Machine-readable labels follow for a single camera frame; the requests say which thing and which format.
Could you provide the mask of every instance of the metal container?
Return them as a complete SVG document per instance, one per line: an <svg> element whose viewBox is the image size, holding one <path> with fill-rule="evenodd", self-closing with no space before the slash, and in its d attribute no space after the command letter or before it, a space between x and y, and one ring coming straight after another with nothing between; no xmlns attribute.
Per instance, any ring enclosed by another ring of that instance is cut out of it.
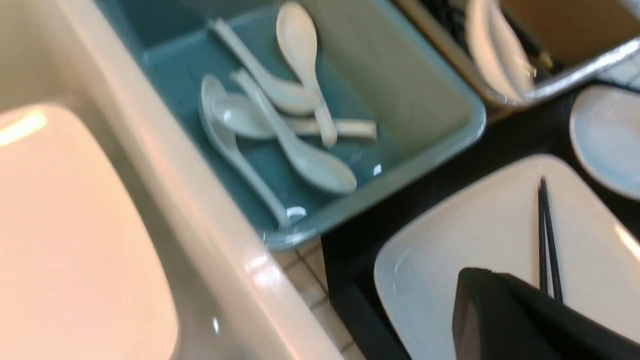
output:
<svg viewBox="0 0 640 360"><path fill-rule="evenodd" d="M394 0L480 94L490 121L575 88L640 49L640 20L631 0L502 0L503 11L519 33L566 65L561 73L537 83L523 101L512 101L483 79L460 42L427 9L430 1ZM467 4L467 0L448 2L462 10Z"/></svg>

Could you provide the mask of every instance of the blue plastic tray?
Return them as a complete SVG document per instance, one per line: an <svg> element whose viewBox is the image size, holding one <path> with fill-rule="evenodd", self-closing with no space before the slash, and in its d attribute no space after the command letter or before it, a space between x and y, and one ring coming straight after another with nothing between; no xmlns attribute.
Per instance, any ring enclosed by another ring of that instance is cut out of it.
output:
<svg viewBox="0 0 640 360"><path fill-rule="evenodd" d="M301 0L318 30L318 76L332 114L375 120L379 138L341 138L331 150L358 179L355 193L337 197L305 183L275 141L239 137L243 154L295 220L279 229L208 142L198 102L206 74L241 92L228 78L241 64L206 30L207 19L225 19L270 71L295 80L276 42L282 2L96 1L270 249L295 247L376 204L468 147L485 127L479 98L388 0ZM319 139L312 143L320 146Z"/></svg>

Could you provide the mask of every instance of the white tile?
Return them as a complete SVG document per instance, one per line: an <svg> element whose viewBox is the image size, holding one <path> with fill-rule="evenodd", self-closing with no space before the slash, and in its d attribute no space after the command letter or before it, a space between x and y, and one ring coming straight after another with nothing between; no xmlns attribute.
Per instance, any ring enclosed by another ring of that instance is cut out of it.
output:
<svg viewBox="0 0 640 360"><path fill-rule="evenodd" d="M316 307L313 313L327 336L333 341L335 347L344 348L352 341L351 334L338 317L338 314L335 313L335 310L333 310L328 300Z"/></svg>
<svg viewBox="0 0 640 360"><path fill-rule="evenodd" d="M305 262L311 268L314 275L320 280L320 283L325 289L328 289L326 284L326 271L324 270L324 256L322 253L322 247L313 250L309 254L305 255Z"/></svg>
<svg viewBox="0 0 640 360"><path fill-rule="evenodd" d="M358 345L355 344L348 347L347 350L342 353L342 357L344 360L367 360L367 358L362 355Z"/></svg>
<svg viewBox="0 0 640 360"><path fill-rule="evenodd" d="M638 74L640 74L638 65L632 60L627 60L607 70L605 77L620 84L627 84Z"/></svg>
<svg viewBox="0 0 640 360"><path fill-rule="evenodd" d="M294 261L300 258L298 256L298 253L296 253L294 250L273 251L271 255L273 256L274 259L276 259L276 261L278 262L278 264L280 264L280 267L282 268L286 268L287 266L291 265Z"/></svg>
<svg viewBox="0 0 640 360"><path fill-rule="evenodd" d="M311 240L307 241L306 243L300 245L296 250L298 251L298 254L304 256L304 255L308 254L309 252L312 252L313 250L318 248L318 246L320 246L320 244L321 244L320 236L318 236L317 238L311 239Z"/></svg>
<svg viewBox="0 0 640 360"><path fill-rule="evenodd" d="M307 306L313 306L326 297L323 287L302 261L288 268L286 274Z"/></svg>

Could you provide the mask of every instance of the white square plate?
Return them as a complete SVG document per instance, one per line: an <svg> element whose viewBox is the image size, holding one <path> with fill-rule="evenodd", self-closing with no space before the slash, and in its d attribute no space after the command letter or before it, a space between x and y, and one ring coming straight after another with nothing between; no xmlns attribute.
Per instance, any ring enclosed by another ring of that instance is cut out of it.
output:
<svg viewBox="0 0 640 360"><path fill-rule="evenodd" d="M395 235L376 260L378 295L413 359L455 359L458 272L538 285L538 185L547 179L564 301L640 341L640 247L565 163L534 156L469 186Z"/></svg>

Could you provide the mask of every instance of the black chopsticks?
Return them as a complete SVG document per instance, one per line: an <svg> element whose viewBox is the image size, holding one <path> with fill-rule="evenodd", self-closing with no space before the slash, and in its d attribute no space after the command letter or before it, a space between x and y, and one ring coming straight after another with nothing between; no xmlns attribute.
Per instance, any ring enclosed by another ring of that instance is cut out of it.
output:
<svg viewBox="0 0 640 360"><path fill-rule="evenodd" d="M560 270L556 252L556 239L554 228L551 224L551 210L549 209L549 197L547 181L540 179L538 187L538 259L540 266L540 291L548 294L547 286L547 244L549 247L549 262L551 264L551 280L556 300L564 303L562 296L562 284L560 283Z"/></svg>

